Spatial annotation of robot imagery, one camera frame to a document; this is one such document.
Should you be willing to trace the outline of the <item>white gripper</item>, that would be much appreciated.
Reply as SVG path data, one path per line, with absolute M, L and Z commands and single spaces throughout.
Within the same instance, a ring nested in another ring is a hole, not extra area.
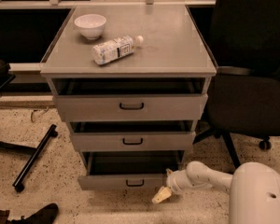
M 171 169 L 166 169 L 167 181 L 166 185 L 168 187 L 162 186 L 156 195 L 152 198 L 154 204 L 161 203 L 166 199 L 170 198 L 173 194 L 181 194 L 185 189 L 192 187 L 192 183 L 187 176 L 185 170 L 182 171 L 172 171 Z

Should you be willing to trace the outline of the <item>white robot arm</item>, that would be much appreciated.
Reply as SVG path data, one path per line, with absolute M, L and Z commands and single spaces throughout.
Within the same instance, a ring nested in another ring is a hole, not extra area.
M 229 195 L 229 224 L 280 224 L 280 174 L 258 162 L 244 163 L 232 175 L 199 161 L 181 171 L 168 170 L 166 184 L 152 202 L 161 203 L 185 189 L 211 187 Z

